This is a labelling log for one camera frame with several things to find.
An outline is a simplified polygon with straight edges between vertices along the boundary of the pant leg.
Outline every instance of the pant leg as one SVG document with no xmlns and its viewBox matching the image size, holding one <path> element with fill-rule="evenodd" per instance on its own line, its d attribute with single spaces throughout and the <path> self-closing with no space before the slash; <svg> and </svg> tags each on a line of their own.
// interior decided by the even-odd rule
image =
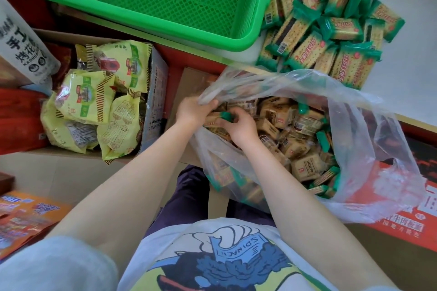
<svg viewBox="0 0 437 291">
<path fill-rule="evenodd" d="M 188 165 L 178 176 L 176 190 L 145 236 L 162 228 L 208 219 L 209 181 L 202 168 Z"/>
<path fill-rule="evenodd" d="M 227 218 L 237 218 L 260 225 L 276 227 L 271 214 L 265 213 L 252 206 L 230 199 L 226 210 Z"/>
</svg>

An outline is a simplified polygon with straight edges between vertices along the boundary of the t-shirt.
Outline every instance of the t-shirt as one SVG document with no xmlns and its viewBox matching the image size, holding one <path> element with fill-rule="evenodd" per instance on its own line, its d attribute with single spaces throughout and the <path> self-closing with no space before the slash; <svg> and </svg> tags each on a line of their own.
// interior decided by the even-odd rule
<svg viewBox="0 0 437 291">
<path fill-rule="evenodd" d="M 270 226 L 218 218 L 143 239 L 117 287 L 117 268 L 69 237 L 42 240 L 0 265 L 0 290 L 336 291 Z M 371 291 L 393 291 L 387 287 Z"/>
</svg>

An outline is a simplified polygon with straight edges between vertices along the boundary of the hand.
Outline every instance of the hand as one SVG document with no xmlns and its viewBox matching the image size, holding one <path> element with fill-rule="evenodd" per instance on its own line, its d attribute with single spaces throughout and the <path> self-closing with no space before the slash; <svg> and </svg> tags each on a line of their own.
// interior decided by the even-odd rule
<svg viewBox="0 0 437 291">
<path fill-rule="evenodd" d="M 222 118 L 216 121 L 216 124 L 231 135 L 232 141 L 244 150 L 244 147 L 259 141 L 257 125 L 254 119 L 240 107 L 233 107 L 229 110 L 234 117 L 234 123 L 228 122 Z"/>
<path fill-rule="evenodd" d="M 176 113 L 176 123 L 190 128 L 193 132 L 200 128 L 204 123 L 206 116 L 219 105 L 217 99 L 213 99 L 207 105 L 197 103 L 199 97 L 185 98 L 178 107 Z"/>
</svg>

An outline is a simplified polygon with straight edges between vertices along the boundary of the person's right hand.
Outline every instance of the person's right hand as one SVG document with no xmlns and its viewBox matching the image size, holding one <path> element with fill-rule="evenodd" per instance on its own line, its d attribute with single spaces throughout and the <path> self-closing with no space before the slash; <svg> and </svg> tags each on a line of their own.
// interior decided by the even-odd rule
<svg viewBox="0 0 437 291">
<path fill-rule="evenodd" d="M 228 112 L 235 117 L 234 123 L 219 118 L 216 125 L 224 128 L 238 147 L 244 150 L 246 145 L 259 140 L 257 125 L 248 112 L 240 107 L 233 107 Z"/>
</svg>

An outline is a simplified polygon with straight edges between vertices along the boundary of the person's left arm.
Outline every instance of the person's left arm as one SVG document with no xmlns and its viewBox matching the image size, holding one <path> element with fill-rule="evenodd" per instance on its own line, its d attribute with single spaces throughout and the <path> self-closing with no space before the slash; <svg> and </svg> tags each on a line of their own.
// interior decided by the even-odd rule
<svg viewBox="0 0 437 291">
<path fill-rule="evenodd" d="M 91 192 L 48 237 L 70 236 L 112 258 L 119 276 L 155 216 L 170 176 L 194 132 L 218 105 L 185 98 L 176 123 L 152 146 Z"/>
</svg>

